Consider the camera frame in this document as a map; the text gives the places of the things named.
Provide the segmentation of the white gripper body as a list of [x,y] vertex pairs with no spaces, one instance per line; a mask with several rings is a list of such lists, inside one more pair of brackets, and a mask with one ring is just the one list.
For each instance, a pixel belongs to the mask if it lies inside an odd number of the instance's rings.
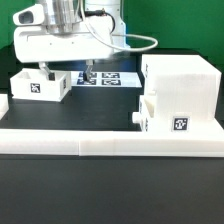
[[22,63],[105,59],[117,53],[95,39],[84,23],[64,35],[49,34],[43,26],[18,27],[14,47]]

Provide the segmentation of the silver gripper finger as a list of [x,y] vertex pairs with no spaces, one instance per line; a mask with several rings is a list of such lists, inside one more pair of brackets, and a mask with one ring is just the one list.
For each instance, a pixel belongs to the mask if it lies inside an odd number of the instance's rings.
[[40,62],[39,63],[39,68],[46,74],[46,78],[50,81],[54,81],[55,80],[55,73],[52,72],[49,68],[48,68],[48,64],[46,62]]
[[84,81],[89,81],[91,78],[91,71],[94,65],[94,60],[86,60],[86,70],[83,72]]

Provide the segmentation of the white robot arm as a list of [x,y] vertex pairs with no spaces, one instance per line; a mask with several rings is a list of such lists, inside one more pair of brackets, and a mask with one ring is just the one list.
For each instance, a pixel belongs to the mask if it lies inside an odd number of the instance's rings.
[[51,81],[50,62],[108,58],[126,45],[121,12],[121,0],[36,0],[13,15],[16,57]]

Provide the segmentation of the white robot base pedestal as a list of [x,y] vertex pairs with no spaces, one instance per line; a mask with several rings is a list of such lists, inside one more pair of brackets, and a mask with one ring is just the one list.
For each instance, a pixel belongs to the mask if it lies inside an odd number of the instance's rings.
[[123,0],[85,0],[86,11],[103,10],[111,18],[113,43],[119,47],[127,47],[126,24],[123,21]]

